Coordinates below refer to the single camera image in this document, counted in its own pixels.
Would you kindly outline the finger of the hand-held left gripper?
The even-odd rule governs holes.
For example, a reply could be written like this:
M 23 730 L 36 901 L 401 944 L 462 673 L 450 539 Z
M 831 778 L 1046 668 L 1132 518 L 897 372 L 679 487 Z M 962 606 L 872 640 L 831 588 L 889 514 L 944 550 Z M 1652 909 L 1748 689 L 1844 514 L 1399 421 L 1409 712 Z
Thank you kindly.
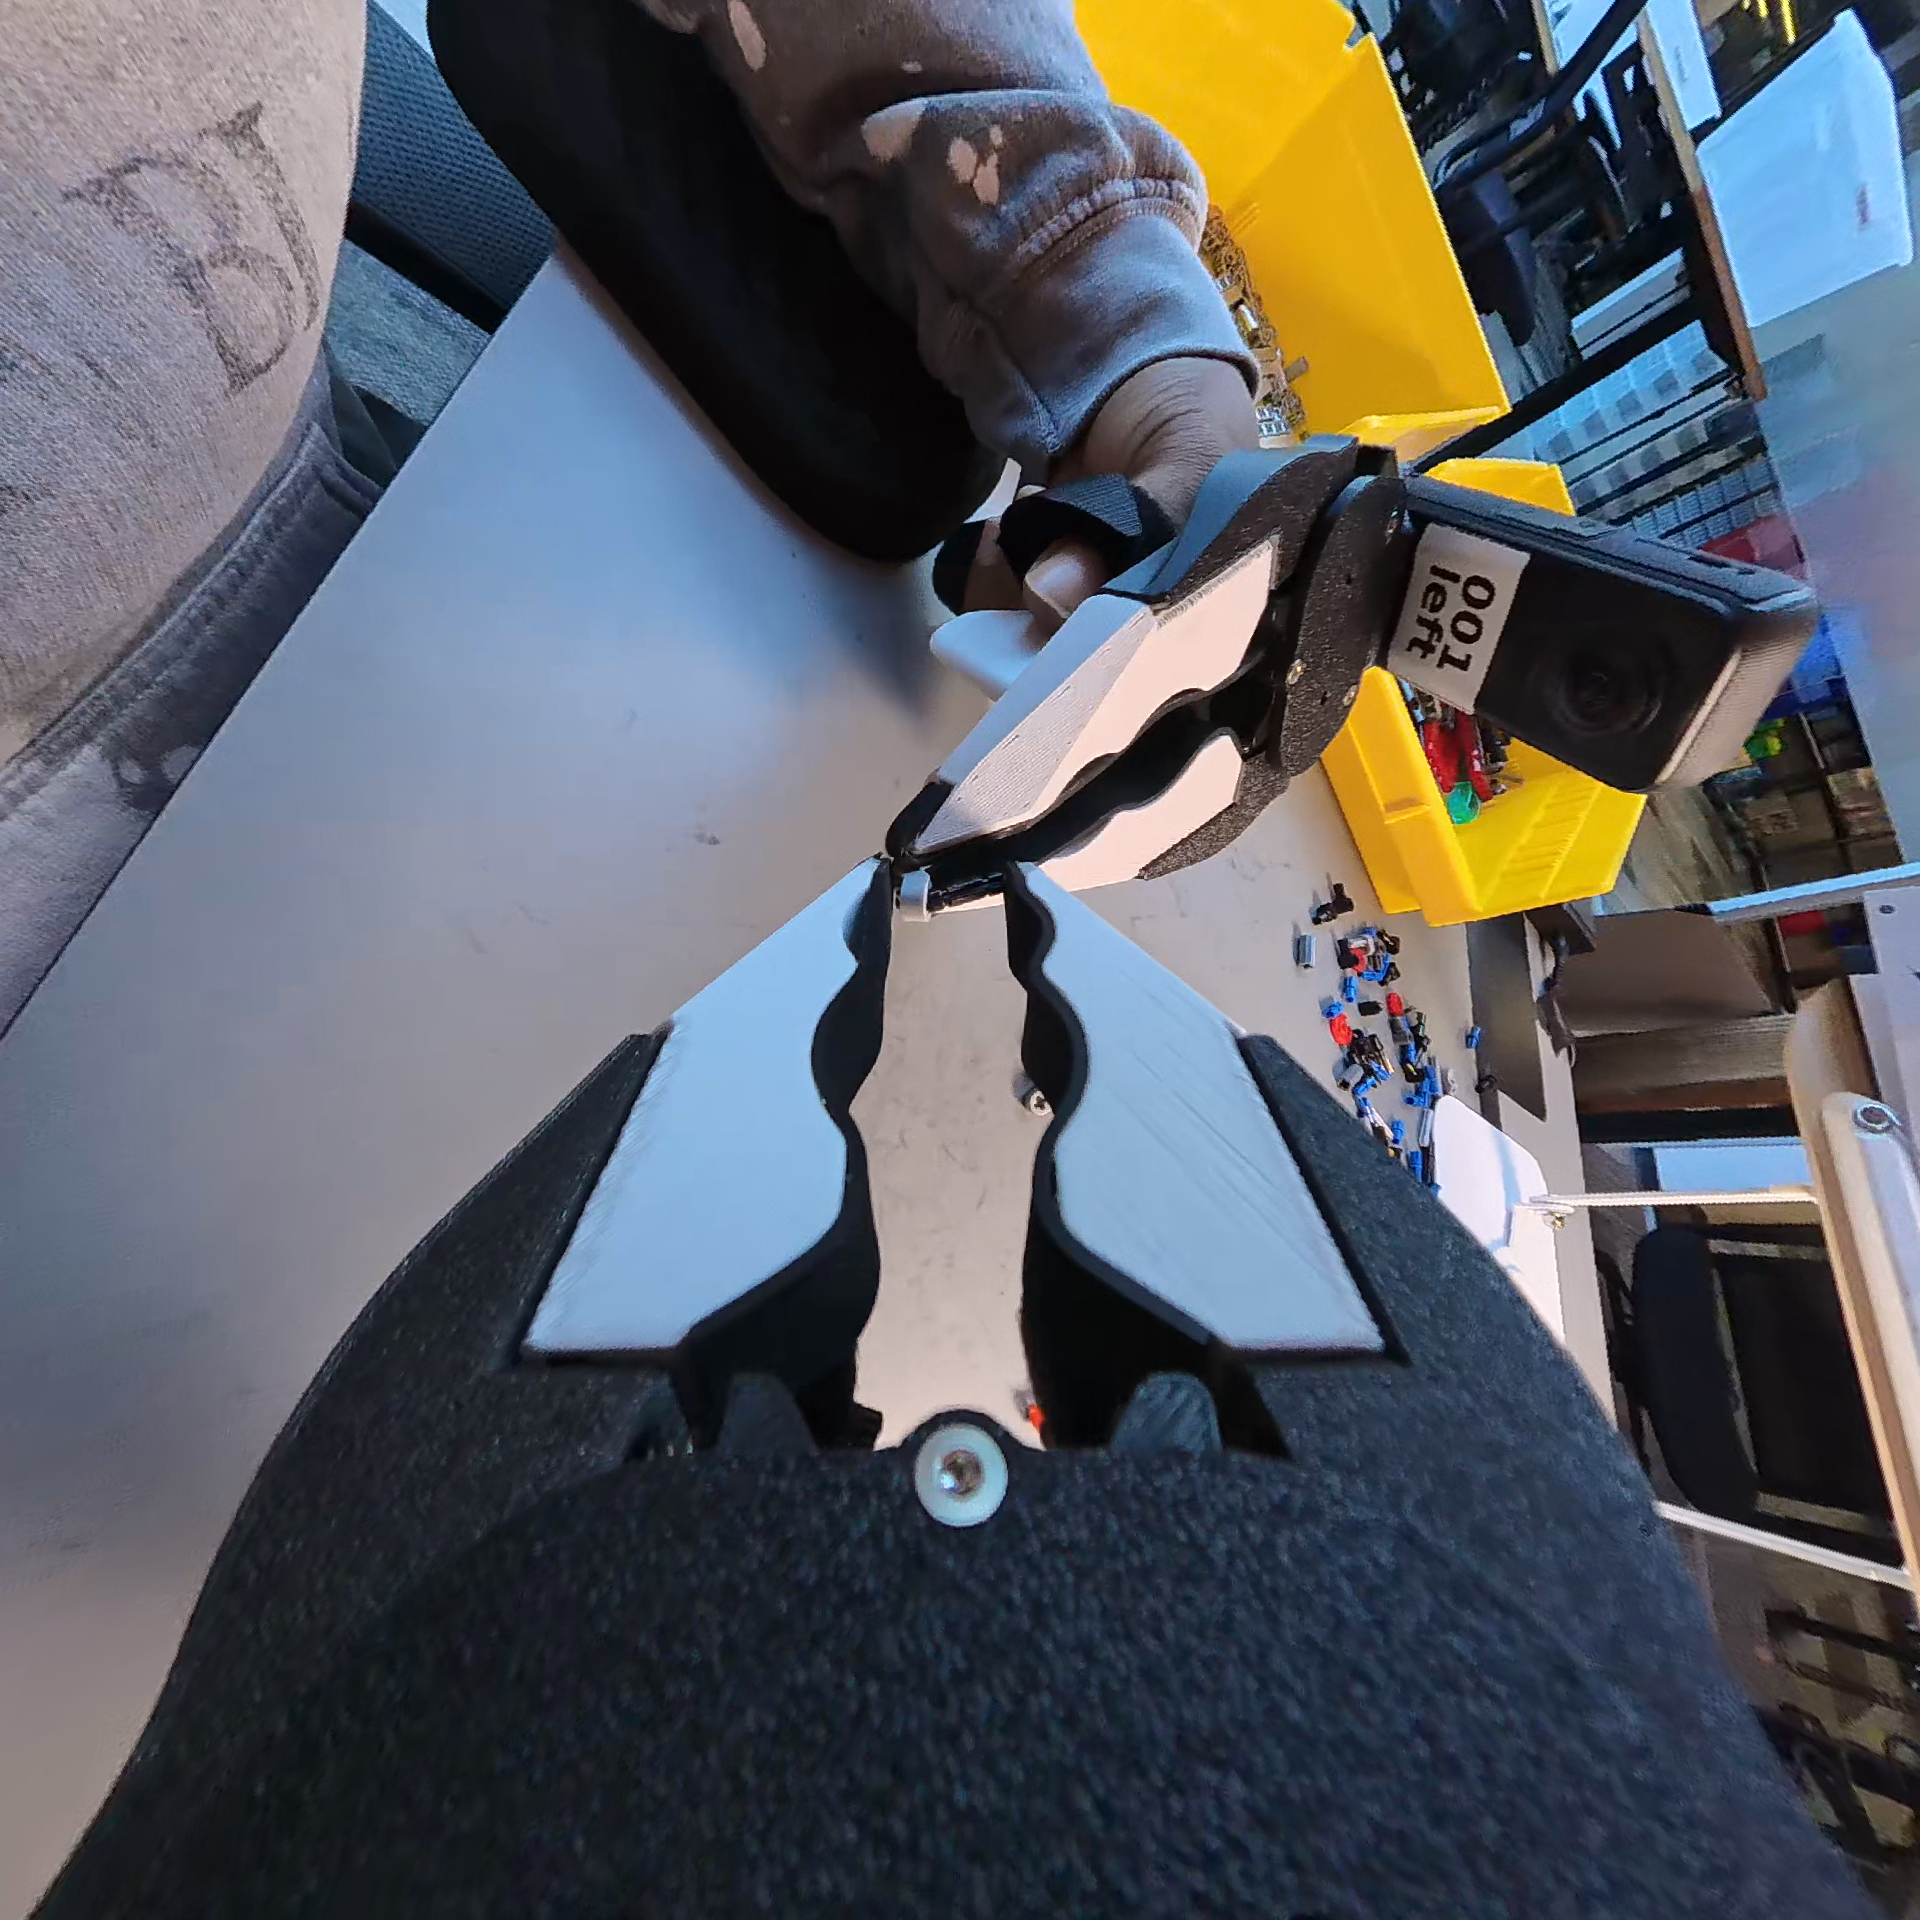
M 925 791 L 925 826 L 897 824 L 897 861 L 930 861 L 1051 817 L 1164 712 L 1228 684 L 1274 592 L 1263 539 L 1211 581 L 1159 602 L 1090 593 L 953 749 Z
M 1234 736 L 1165 736 L 1128 752 L 1025 829 L 925 856 L 925 909 L 983 909 L 1031 870 L 1081 896 L 1176 871 L 1228 846 L 1249 760 Z

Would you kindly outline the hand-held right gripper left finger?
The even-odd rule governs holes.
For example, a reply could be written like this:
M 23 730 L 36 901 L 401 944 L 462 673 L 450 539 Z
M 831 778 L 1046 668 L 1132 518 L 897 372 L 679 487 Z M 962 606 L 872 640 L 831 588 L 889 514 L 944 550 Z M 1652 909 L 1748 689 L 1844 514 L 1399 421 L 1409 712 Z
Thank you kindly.
M 686 999 L 523 1336 L 537 1361 L 660 1361 L 712 1433 L 777 1379 L 817 1439 L 872 1439 L 856 1346 L 880 1231 L 853 1096 L 876 1067 L 892 870 L 856 864 Z

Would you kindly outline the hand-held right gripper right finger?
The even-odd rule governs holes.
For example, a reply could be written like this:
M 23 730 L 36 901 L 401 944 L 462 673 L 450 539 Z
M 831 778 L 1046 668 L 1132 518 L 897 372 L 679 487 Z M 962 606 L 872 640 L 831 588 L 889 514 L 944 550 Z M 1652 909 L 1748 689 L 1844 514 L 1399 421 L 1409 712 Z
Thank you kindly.
M 1260 1372 L 1382 1361 L 1388 1327 L 1249 1036 L 1031 870 L 1003 924 L 1051 1101 L 1020 1299 L 1043 1445 L 1285 1445 Z

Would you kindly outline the person's left forearm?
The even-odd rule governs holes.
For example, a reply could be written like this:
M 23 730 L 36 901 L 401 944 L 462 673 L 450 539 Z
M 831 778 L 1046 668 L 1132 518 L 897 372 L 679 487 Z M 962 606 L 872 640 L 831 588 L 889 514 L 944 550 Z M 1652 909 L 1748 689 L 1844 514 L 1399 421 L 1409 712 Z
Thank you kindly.
M 696 36 L 784 194 L 918 334 L 974 433 L 1039 473 L 1128 380 L 1258 390 L 1199 240 L 1205 177 L 1119 108 L 1070 2 L 644 2 Z

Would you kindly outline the person's left hand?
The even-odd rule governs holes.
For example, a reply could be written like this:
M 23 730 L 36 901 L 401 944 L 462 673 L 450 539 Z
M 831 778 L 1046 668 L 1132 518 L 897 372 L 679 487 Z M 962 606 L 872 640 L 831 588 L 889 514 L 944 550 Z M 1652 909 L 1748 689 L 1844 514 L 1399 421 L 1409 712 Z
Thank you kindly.
M 1239 361 L 1173 355 L 1119 383 L 1075 444 L 1046 470 L 1049 487 L 1114 473 L 1150 494 L 1173 526 L 1211 467 L 1234 450 L 1258 450 L 1258 406 Z M 999 521 L 987 521 L 956 610 L 1025 610 L 1046 633 L 1114 579 L 1097 550 L 1056 541 L 1031 567 L 1007 566 Z

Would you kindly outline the heap of dark brick parts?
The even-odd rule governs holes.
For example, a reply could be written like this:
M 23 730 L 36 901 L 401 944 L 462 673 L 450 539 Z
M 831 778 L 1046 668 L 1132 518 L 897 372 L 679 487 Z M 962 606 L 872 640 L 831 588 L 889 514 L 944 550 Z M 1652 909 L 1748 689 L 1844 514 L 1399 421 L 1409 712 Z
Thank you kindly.
M 1399 679 L 1399 693 L 1449 826 L 1473 826 L 1491 802 L 1526 788 L 1526 775 L 1513 760 L 1514 742 L 1505 729 L 1406 679 Z

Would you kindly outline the scattered small brick parts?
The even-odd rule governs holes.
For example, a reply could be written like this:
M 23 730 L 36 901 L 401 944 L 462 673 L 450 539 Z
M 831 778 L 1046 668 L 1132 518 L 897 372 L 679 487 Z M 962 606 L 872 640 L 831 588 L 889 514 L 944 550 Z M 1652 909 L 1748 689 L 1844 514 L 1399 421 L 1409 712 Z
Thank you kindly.
M 1320 933 L 1313 974 L 1326 1028 L 1322 1067 L 1373 1138 L 1438 1196 L 1433 1108 L 1454 1094 L 1477 1108 L 1482 1015 L 1470 944 L 1422 914 L 1395 919 L 1373 896 L 1322 879 L 1292 924 Z

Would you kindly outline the white rounded board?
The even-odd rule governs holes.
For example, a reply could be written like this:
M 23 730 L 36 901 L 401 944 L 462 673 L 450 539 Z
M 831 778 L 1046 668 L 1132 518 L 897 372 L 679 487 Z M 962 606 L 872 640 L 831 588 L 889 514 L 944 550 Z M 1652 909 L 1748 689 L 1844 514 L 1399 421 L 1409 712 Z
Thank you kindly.
M 1447 1094 L 1433 1108 L 1433 1173 L 1438 1203 L 1493 1253 L 1545 1330 L 1565 1339 L 1557 1233 L 1543 1208 L 1549 1182 L 1531 1154 Z

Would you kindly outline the heap of brass metal parts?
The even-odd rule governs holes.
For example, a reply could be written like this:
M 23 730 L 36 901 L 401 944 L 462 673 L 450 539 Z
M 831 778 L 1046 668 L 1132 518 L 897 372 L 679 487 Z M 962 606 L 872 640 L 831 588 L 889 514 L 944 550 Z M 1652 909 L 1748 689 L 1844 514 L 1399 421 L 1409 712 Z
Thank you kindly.
M 1268 312 L 1268 302 L 1253 285 L 1245 247 L 1239 245 L 1221 208 L 1209 208 L 1203 240 L 1203 263 L 1221 293 L 1228 318 L 1241 336 L 1241 345 L 1258 361 L 1258 429 L 1263 447 L 1299 444 L 1310 439 L 1310 410 L 1304 401 L 1304 383 L 1310 375 L 1305 355 L 1291 355 L 1279 343 L 1279 329 Z

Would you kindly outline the yellow bin holding dark parts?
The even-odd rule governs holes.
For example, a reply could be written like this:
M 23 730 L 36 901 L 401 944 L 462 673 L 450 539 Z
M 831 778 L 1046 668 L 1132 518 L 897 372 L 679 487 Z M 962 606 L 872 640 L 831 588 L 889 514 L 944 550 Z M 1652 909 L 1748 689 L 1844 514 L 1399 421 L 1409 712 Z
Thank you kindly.
M 1443 461 L 1409 473 L 1406 583 L 1388 602 L 1384 658 L 1361 677 L 1322 754 L 1384 912 L 1473 924 L 1612 887 L 1651 780 L 1673 738 L 1647 730 L 1664 677 L 1619 628 L 1629 579 L 1605 526 L 1570 514 L 1560 470 Z M 1505 794 L 1456 824 L 1406 689 L 1513 738 Z

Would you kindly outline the yellow bin holding brass parts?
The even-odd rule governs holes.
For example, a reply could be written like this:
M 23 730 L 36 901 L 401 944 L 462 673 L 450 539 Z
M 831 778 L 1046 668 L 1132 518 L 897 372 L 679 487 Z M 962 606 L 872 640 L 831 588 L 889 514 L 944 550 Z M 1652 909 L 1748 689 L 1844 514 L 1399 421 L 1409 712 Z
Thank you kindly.
M 1339 2 L 1077 2 L 1114 102 L 1203 167 L 1291 355 L 1310 433 L 1417 461 L 1505 413 L 1376 36 Z

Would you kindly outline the person's black trousers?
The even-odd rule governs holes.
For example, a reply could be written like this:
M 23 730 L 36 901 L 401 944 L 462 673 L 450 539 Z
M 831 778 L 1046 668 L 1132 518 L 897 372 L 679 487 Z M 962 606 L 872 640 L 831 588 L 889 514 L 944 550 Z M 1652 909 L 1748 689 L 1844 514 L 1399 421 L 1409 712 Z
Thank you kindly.
M 638 2 L 433 2 L 426 23 L 477 135 L 817 536 L 913 563 L 987 504 L 1003 458 L 781 188 L 694 36 Z

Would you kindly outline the white plastic container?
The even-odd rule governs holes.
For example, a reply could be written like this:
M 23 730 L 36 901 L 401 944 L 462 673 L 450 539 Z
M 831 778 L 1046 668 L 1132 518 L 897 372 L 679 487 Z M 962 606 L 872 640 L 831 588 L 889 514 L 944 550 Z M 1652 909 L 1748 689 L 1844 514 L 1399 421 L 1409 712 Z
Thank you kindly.
M 1710 132 L 1697 161 L 1753 329 L 1914 262 L 1898 96 L 1854 9 Z

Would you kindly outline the blue-grey chair seat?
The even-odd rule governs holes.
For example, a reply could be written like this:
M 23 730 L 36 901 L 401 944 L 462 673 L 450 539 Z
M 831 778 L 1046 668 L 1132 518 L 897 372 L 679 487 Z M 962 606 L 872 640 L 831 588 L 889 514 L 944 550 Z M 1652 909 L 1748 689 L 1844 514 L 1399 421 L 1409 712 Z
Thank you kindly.
M 551 250 L 459 108 L 426 17 L 366 5 L 363 108 L 325 372 L 351 462 L 396 481 Z

